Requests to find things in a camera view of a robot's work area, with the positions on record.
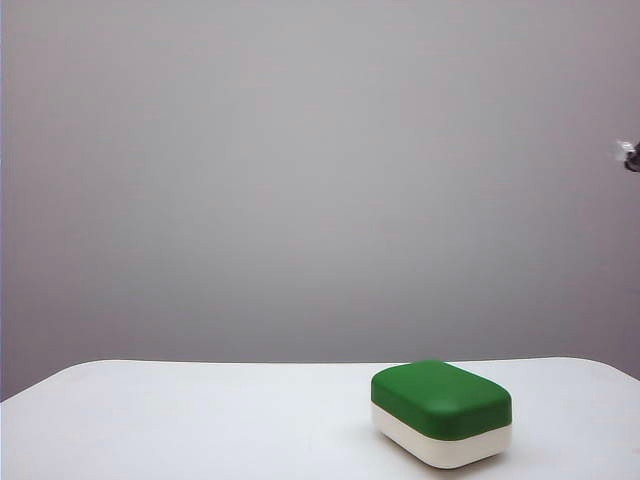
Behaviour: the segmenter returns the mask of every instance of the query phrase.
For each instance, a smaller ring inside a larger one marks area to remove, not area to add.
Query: small dark object
[[[640,173],[640,143],[636,145],[635,151],[627,152],[627,159],[624,161],[627,170]]]

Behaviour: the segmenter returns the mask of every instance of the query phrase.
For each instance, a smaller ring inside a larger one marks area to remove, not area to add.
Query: white base
[[[371,414],[378,430],[433,467],[461,467],[500,453],[511,442],[511,425],[462,440],[436,440],[414,430],[374,403]]]

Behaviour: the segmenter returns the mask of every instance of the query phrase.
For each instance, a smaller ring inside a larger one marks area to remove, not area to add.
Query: gray backdrop
[[[4,397],[105,358],[640,375],[640,2],[5,0]]]

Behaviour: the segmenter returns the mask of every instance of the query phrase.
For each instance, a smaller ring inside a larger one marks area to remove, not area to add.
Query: table surface
[[[513,443],[456,470],[376,432],[392,364],[108,360],[2,403],[2,479],[640,479],[640,381],[574,358],[452,362],[506,387]]]

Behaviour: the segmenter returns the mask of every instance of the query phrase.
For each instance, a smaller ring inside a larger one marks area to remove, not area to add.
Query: soap dish
[[[378,430],[438,468],[490,457],[511,441],[509,392],[438,360],[377,373],[371,380],[371,408]]]

